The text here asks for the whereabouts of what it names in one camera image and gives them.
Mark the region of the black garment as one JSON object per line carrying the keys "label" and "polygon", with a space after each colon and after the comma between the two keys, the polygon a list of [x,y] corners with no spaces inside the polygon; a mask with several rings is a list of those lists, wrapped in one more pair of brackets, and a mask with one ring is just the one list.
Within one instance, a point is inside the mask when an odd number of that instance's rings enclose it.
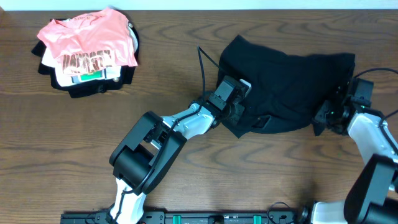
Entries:
{"label": "black garment", "polygon": [[229,75],[251,84],[236,124],[223,125],[237,138],[248,132],[278,134],[311,124],[318,107],[349,81],[355,54],[287,55],[238,35],[221,54],[218,80]]}

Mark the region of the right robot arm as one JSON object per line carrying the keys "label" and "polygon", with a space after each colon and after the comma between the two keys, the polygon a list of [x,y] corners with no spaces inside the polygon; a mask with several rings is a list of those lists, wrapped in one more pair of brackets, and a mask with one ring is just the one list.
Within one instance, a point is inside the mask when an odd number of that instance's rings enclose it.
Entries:
{"label": "right robot arm", "polygon": [[314,132],[348,135],[358,147],[364,168],[343,201],[317,202],[310,223],[397,223],[397,142],[387,117],[371,109],[373,82],[354,78],[339,86],[319,107]]}

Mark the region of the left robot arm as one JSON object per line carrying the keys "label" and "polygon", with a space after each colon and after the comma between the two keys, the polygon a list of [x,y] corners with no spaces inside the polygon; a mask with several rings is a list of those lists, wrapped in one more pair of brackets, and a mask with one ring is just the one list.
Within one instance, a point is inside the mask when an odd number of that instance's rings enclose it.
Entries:
{"label": "left robot arm", "polygon": [[186,142],[223,120],[236,124],[244,111],[240,102],[250,91],[246,80],[225,76],[214,92],[180,113],[142,115],[109,158],[118,188],[110,223],[137,223],[147,194],[158,186]]}

